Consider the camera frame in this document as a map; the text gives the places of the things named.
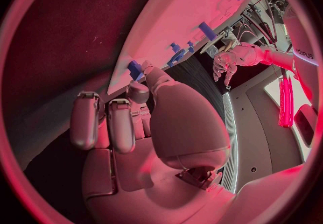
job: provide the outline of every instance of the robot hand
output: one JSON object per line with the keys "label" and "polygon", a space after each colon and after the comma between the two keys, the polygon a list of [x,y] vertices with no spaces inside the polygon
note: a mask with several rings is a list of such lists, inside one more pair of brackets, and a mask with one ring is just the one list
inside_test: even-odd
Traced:
{"label": "robot hand", "polygon": [[213,78],[215,81],[223,72],[226,72],[224,84],[229,85],[233,74],[237,71],[237,65],[251,66],[265,60],[265,52],[257,45],[241,43],[228,52],[220,52],[215,55],[213,61]]}

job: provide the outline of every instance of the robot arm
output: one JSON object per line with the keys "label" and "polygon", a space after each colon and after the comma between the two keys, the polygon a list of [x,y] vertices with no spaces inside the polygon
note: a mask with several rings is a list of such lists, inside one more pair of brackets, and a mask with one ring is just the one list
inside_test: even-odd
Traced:
{"label": "robot arm", "polygon": [[215,81],[223,72],[226,72],[224,84],[229,85],[233,74],[237,71],[237,65],[252,66],[259,62],[263,64],[275,64],[295,73],[293,69],[293,54],[275,50],[272,47],[241,43],[228,52],[220,52],[214,57],[213,77]]}

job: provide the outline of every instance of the red object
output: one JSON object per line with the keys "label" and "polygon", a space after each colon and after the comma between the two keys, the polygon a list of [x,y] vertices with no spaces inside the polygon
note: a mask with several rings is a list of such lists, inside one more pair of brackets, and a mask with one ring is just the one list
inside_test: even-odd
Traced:
{"label": "red object", "polygon": [[294,121],[294,98],[291,78],[283,77],[279,79],[280,89],[280,109],[278,125],[290,127]]}

